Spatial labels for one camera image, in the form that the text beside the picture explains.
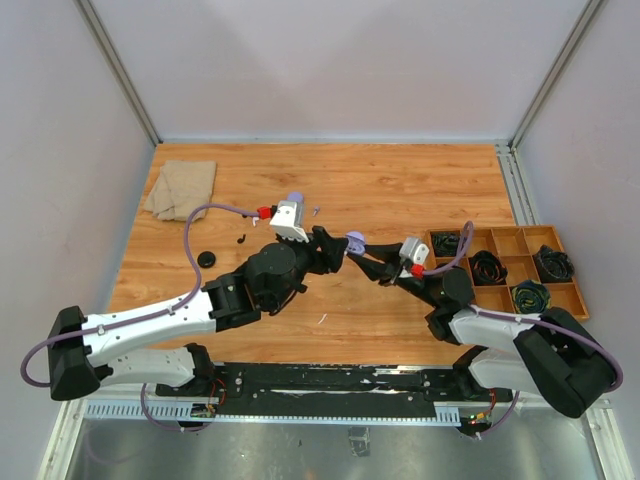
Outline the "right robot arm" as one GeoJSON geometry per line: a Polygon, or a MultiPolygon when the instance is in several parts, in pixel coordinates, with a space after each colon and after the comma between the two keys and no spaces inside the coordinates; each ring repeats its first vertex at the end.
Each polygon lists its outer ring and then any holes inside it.
{"type": "Polygon", "coordinates": [[[416,238],[346,255],[370,280],[430,305],[426,321],[436,339],[468,346],[452,377],[463,399],[509,389],[539,395],[557,412],[578,418],[622,385],[619,362],[568,311],[517,314],[479,307],[470,275],[456,262],[426,269],[427,248],[416,238]]]}

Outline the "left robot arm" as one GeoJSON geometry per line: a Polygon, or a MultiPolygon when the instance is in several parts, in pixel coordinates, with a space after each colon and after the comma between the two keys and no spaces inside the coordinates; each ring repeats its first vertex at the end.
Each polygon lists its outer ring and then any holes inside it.
{"type": "Polygon", "coordinates": [[[274,316],[307,289],[307,274],[336,273],[348,246],[324,228],[308,241],[278,238],[251,255],[236,270],[188,294],[115,314],[84,315],[79,307],[61,310],[45,343],[50,396],[75,400],[103,386],[156,383],[207,393],[214,383],[205,348],[189,344],[155,350],[174,337],[238,328],[274,316]]]}

